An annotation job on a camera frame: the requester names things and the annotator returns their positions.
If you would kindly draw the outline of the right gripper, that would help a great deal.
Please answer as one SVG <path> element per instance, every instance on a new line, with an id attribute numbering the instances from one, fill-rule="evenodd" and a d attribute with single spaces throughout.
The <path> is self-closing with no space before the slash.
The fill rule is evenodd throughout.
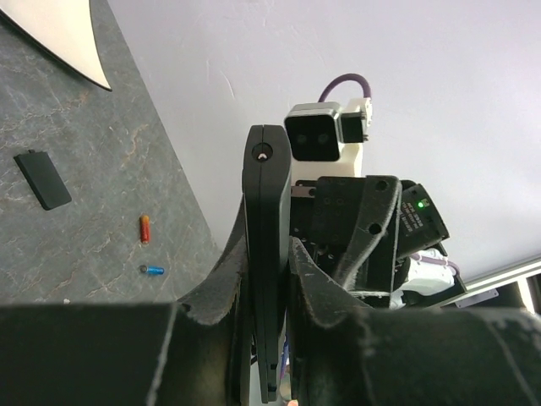
<path id="1" fill-rule="evenodd" d="M 347 291 L 391 293 L 402 183 L 394 176 L 321 177 L 292 186 L 292 236 Z"/>

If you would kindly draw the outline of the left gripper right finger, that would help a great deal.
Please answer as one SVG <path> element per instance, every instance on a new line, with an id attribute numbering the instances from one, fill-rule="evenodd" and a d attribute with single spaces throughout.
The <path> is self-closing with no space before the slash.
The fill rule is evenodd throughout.
<path id="1" fill-rule="evenodd" d="M 540 319 L 505 308 L 373 309 L 289 249 L 292 396 L 302 405 L 537 405 Z"/>

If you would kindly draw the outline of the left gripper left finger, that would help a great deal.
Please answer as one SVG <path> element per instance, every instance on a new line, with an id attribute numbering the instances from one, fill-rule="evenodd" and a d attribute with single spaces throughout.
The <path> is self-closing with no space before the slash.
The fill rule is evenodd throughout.
<path id="1" fill-rule="evenodd" d="M 3 306 L 2 404 L 248 404 L 245 213 L 207 278 L 178 300 Z"/>

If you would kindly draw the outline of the black remote control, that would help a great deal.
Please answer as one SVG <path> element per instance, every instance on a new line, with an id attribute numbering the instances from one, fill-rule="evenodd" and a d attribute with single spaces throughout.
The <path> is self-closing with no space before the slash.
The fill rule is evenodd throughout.
<path id="1" fill-rule="evenodd" d="M 246 141 L 242 191 L 254 340 L 262 403 L 277 400 L 290 221 L 291 148 L 281 125 L 254 125 Z"/>

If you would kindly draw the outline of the orange-red battery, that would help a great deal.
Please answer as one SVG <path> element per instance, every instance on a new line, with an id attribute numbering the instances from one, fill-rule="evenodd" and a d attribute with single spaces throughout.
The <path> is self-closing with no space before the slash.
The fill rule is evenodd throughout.
<path id="1" fill-rule="evenodd" d="M 142 244 L 150 242 L 150 217 L 148 215 L 144 214 L 139 218 L 139 237 Z"/>

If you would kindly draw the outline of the black battery cover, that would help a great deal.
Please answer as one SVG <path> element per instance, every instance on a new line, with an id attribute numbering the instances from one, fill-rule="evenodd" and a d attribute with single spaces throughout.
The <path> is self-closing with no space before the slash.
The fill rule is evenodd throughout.
<path id="1" fill-rule="evenodd" d="M 28 150 L 15 156 L 14 160 L 45 211 L 72 201 L 66 185 L 45 151 Z"/>

